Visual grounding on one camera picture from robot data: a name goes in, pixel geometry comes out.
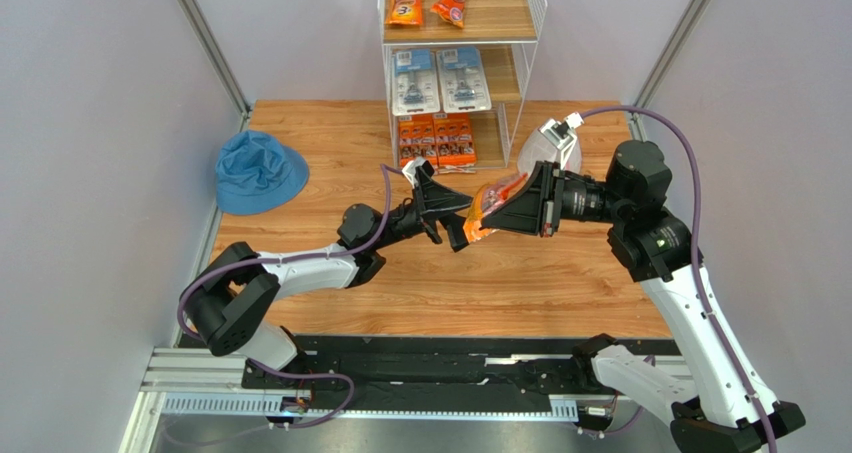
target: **blue and white package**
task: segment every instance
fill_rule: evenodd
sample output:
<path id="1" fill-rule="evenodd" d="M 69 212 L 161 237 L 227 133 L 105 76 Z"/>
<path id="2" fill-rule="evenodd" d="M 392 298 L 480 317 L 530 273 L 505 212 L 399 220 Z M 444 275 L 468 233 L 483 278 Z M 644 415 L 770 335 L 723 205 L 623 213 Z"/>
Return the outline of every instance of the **blue and white package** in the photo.
<path id="1" fill-rule="evenodd" d="M 472 46 L 438 52 L 444 111 L 465 113 L 491 109 L 482 57 Z"/>
<path id="2" fill-rule="evenodd" d="M 394 53 L 395 116 L 441 111 L 438 74 L 429 50 L 403 50 Z"/>

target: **robotic arm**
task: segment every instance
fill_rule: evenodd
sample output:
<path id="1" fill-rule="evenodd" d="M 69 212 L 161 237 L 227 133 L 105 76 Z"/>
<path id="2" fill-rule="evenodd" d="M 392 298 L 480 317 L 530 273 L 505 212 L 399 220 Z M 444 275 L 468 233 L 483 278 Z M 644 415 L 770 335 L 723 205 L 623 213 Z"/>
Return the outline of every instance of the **robotic arm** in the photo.
<path id="1" fill-rule="evenodd" d="M 548 125 L 556 134 L 570 128 L 567 121 Z M 194 283 L 198 286 L 188 288 L 181 299 L 181 311 L 210 351 L 216 356 L 239 353 L 287 371 L 297 347 L 283 329 L 263 320 L 273 301 L 364 284 L 385 264 L 379 249 L 420 233 L 441 243 L 437 223 L 446 229 L 453 251 L 467 246 L 464 218 L 456 212 L 468 208 L 472 199 L 432 180 L 434 170 L 425 160 L 406 169 L 412 198 L 386 217 L 364 204 L 349 207 L 337 230 L 339 241 L 326 248 L 257 253 L 236 243 L 216 258 Z M 693 268 L 690 230 L 663 206 L 671 179 L 659 148 L 635 140 L 618 146 L 605 181 L 538 162 L 521 190 L 483 218 L 482 226 L 550 237 L 562 220 L 611 223 L 607 241 L 613 254 L 662 313 L 694 381 L 669 376 L 607 335 L 573 352 L 584 381 L 592 388 L 622 392 L 670 425 L 683 452 L 756 451 L 774 442 L 773 435 L 802 427 L 804 416 L 798 405 L 778 401 L 766 386 L 719 309 L 706 268 Z M 709 309 L 701 301 L 696 270 Z M 243 286 L 239 295 L 232 283 Z M 743 386 L 738 367 L 749 376 L 754 393 Z M 763 412 L 761 404 L 773 411 Z M 767 432 L 767 424 L 772 431 Z"/>

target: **blue bucket hat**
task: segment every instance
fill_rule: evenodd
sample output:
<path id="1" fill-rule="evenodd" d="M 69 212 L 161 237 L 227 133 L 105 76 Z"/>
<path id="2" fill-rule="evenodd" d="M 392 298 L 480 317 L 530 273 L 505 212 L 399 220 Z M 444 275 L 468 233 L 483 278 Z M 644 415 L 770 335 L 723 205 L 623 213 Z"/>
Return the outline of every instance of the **blue bucket hat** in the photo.
<path id="1" fill-rule="evenodd" d="M 307 182 L 302 155 L 259 131 L 228 140 L 216 162 L 216 202 L 233 215 L 271 210 L 293 199 Z"/>

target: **orange box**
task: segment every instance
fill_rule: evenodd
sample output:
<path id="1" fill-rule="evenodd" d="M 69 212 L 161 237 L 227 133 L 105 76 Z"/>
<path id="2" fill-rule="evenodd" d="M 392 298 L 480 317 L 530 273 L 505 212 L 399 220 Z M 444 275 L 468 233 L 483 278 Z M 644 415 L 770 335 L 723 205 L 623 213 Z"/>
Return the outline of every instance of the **orange box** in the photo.
<path id="1" fill-rule="evenodd" d="M 467 113 L 435 113 L 432 120 L 439 166 L 470 166 L 476 163 L 473 129 Z"/>
<path id="2" fill-rule="evenodd" d="M 438 156 L 435 149 L 435 132 L 432 115 L 400 116 L 399 166 L 405 166 L 418 156 L 437 166 Z"/>

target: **hat brim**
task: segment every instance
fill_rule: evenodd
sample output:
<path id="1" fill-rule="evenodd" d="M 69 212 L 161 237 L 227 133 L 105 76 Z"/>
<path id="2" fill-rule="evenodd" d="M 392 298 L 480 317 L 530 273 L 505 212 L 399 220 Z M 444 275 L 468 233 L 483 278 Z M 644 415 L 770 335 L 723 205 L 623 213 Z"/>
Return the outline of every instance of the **hat brim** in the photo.
<path id="1" fill-rule="evenodd" d="M 256 195 L 238 195 L 217 189 L 219 209 L 231 215 L 256 215 L 269 211 L 295 198 L 308 183 L 308 163 L 296 150 L 281 145 L 290 161 L 292 171 L 278 187 Z"/>

